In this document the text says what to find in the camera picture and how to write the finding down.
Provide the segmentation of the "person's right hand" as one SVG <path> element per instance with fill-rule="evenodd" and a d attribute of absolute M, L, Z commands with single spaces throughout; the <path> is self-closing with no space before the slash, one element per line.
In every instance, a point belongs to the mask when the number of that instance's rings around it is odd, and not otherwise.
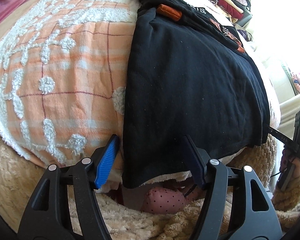
<path fill-rule="evenodd" d="M 282 185 L 300 177 L 300 158 L 292 155 L 286 148 L 282 151 L 280 172 L 279 181 Z"/>

